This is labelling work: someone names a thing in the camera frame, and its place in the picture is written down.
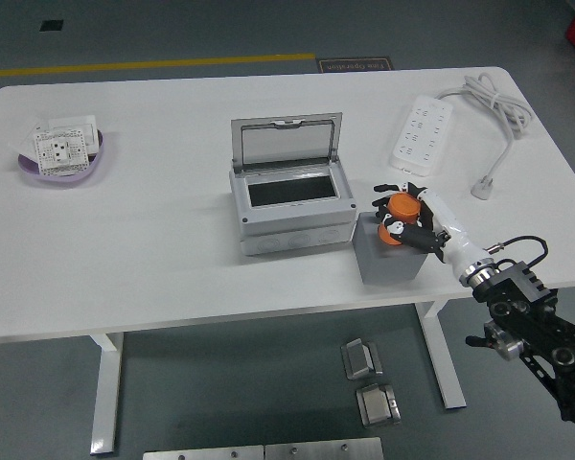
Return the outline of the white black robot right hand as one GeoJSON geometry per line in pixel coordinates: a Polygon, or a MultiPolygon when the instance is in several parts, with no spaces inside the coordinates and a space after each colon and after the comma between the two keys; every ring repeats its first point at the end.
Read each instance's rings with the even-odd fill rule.
{"type": "Polygon", "coordinates": [[[433,253],[451,266],[465,287],[475,288],[498,272],[489,252],[471,241],[466,229],[438,194],[410,182],[374,187],[379,226],[402,244],[433,253]]]}

